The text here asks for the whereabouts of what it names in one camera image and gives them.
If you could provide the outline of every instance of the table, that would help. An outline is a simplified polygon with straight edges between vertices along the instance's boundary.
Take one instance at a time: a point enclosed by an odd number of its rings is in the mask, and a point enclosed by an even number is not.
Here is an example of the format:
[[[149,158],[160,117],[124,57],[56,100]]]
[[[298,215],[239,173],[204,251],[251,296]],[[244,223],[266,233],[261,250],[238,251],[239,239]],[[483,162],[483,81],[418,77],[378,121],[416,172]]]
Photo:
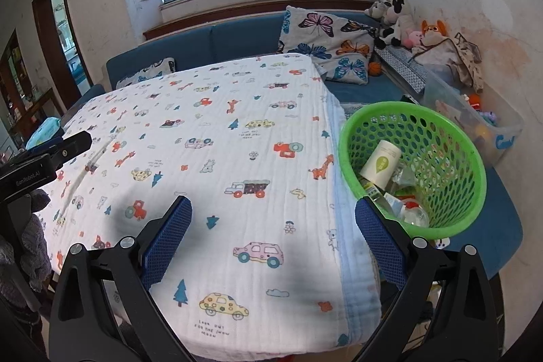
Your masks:
[[[13,124],[9,129],[10,135],[15,135],[17,133],[21,134],[23,139],[27,141],[30,136],[34,133],[37,127],[40,126],[38,122],[32,122],[32,117],[43,108],[44,104],[49,100],[53,103],[53,106],[56,108],[57,112],[60,115],[63,115],[64,112],[60,107],[58,100],[56,99],[53,89],[48,89],[42,96],[33,103],[33,105],[26,110],[26,112],[21,115],[21,118]]]

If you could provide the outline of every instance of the gray knitted fabric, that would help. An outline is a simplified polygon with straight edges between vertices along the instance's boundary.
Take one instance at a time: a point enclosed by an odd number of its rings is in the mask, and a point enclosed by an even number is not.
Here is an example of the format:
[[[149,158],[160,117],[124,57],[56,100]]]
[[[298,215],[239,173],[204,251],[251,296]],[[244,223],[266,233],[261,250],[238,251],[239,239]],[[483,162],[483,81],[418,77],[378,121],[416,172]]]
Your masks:
[[[44,209],[49,203],[49,196],[41,189],[31,192],[33,212]],[[30,221],[21,235],[25,253],[21,256],[21,268],[30,277],[29,283],[34,291],[41,291],[42,283],[51,273],[51,262],[47,255],[47,243],[43,237],[40,219],[32,214]],[[13,248],[0,235],[0,294],[11,304],[24,308],[26,301],[15,287],[12,279],[3,269],[6,264],[13,264]]]

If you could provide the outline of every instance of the butterfly print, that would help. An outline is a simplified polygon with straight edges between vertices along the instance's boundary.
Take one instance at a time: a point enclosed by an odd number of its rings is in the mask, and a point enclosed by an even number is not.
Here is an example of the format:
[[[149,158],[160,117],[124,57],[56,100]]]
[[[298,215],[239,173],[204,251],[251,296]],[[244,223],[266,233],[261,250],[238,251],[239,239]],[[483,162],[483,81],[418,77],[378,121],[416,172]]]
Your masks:
[[[336,54],[338,56],[341,56],[342,54],[347,54],[350,52],[358,52],[362,56],[367,56],[370,52],[370,47],[366,44],[355,44],[355,46],[352,46],[352,42],[350,40],[344,40],[341,42],[341,48],[336,51]]]
[[[347,23],[341,27],[340,31],[343,31],[344,33],[351,33],[353,31],[367,31],[368,34],[373,38],[377,37],[377,28],[360,24],[354,20],[347,21]]]
[[[284,19],[283,19],[283,25],[282,25],[282,28],[283,28],[283,33],[284,34],[288,34],[289,32],[289,28],[291,26],[291,22],[290,22],[290,17],[292,16],[291,12],[289,10],[286,10],[284,12]]]
[[[317,14],[317,13],[308,13],[307,18],[305,18],[300,24],[298,24],[298,27],[300,28],[320,27],[328,35],[328,37],[334,37],[332,24],[333,24],[333,20],[329,16],[321,16],[320,14]]]
[[[334,71],[333,78],[335,80],[345,77],[350,71],[355,73],[361,80],[368,80],[366,66],[362,60],[356,59],[356,62],[351,62],[348,57],[343,57],[339,60],[338,65],[339,66]]]
[[[289,50],[288,52],[297,52],[299,54],[305,54],[307,56],[317,57],[317,59],[331,59],[332,55],[326,52],[326,48],[321,45],[299,44],[298,48]]]

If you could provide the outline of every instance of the pink plush toy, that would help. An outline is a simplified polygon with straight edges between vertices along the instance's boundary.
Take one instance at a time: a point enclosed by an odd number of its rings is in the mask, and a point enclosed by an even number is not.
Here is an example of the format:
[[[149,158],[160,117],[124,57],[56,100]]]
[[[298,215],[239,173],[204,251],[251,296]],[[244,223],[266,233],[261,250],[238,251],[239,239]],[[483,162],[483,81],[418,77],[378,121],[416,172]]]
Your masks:
[[[421,46],[423,44],[423,32],[407,30],[407,38],[402,41],[402,45],[410,50],[414,46]]]

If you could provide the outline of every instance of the green plastic basket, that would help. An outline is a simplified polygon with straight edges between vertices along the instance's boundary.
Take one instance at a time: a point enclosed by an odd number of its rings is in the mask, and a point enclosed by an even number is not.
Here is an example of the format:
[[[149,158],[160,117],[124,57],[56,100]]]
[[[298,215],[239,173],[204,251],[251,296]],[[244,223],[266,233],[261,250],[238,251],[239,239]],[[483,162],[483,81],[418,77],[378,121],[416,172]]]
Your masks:
[[[417,199],[430,217],[427,228],[400,221],[411,237],[445,238],[473,223],[484,204],[487,176],[481,156],[460,128],[411,103],[380,102],[358,110],[339,138],[341,171],[357,199],[367,195],[358,173],[380,140],[402,150],[402,160],[415,172]]]

